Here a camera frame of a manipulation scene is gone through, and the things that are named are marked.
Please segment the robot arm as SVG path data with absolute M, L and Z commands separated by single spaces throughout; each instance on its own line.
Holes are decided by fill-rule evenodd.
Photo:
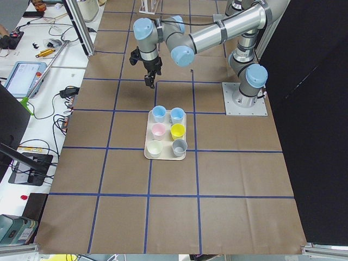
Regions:
M 232 94 L 232 101 L 241 108 L 251 108 L 268 79 L 266 68 L 254 62 L 258 32 L 277 21 L 287 5 L 287 1 L 228 1 L 224 18 L 190 34 L 186 34 L 181 16 L 164 20 L 139 18 L 133 24 L 138 45 L 131 52 L 129 62 L 131 65 L 138 61 L 143 63 L 147 70 L 145 84 L 154 88 L 155 77 L 161 74 L 163 65 L 158 43 L 166 44 L 176 65 L 186 67 L 196 54 L 238 37 L 237 47 L 228 58 L 241 81 Z

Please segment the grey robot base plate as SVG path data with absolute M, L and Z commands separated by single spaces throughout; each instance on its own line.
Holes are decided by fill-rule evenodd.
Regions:
M 268 116 L 265 98 L 244 96 L 240 92 L 240 83 L 222 82 L 225 112 L 227 116 Z

